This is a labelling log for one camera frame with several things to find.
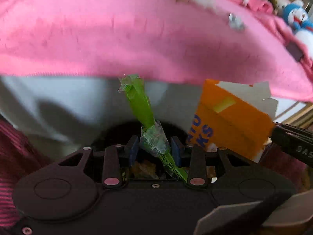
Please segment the green snack wrapper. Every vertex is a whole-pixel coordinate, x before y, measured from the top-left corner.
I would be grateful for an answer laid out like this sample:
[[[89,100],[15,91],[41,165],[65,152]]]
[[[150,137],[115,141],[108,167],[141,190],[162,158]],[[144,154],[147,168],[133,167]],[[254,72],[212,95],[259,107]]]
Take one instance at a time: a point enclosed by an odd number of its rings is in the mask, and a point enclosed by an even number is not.
[[[120,78],[119,81],[121,86],[118,91],[125,94],[133,115],[142,124],[141,148],[159,158],[172,174],[187,182],[187,172],[175,164],[162,125],[154,118],[150,100],[145,93],[144,80],[137,74],[131,74]]]

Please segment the orange cardboard box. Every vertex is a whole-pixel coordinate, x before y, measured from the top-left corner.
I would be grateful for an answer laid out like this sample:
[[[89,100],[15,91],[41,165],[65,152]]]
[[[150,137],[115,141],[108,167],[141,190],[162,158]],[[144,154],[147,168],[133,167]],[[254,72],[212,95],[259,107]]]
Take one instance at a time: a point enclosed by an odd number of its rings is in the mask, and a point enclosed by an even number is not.
[[[186,142],[209,152],[224,147],[258,162],[274,128],[276,109],[267,82],[206,79]]]

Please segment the magenta striped sleeve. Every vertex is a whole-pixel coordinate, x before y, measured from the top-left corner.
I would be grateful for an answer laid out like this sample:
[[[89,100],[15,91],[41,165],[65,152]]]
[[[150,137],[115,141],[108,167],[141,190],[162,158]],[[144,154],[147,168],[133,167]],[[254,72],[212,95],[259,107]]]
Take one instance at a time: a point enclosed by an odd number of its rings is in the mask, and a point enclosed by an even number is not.
[[[19,220],[12,193],[23,177],[51,163],[37,151],[29,139],[10,123],[1,120],[1,228],[10,228]]]

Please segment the blue Doraemon plush toy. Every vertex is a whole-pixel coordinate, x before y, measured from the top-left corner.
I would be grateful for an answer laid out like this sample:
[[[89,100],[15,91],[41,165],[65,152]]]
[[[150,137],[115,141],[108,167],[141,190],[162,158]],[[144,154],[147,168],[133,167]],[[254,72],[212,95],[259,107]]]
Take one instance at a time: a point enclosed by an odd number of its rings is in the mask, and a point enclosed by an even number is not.
[[[308,55],[312,58],[312,21],[300,1],[285,6],[282,18],[292,28],[295,37],[307,47]]]

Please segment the pink towel table cloth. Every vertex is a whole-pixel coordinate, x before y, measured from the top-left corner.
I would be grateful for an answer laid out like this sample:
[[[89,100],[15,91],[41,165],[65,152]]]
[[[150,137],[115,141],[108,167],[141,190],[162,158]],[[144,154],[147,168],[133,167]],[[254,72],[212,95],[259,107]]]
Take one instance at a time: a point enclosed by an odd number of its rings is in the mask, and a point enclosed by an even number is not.
[[[1,74],[268,82],[273,96],[312,101],[312,62],[286,50],[294,36],[284,21],[214,3],[1,0]]]

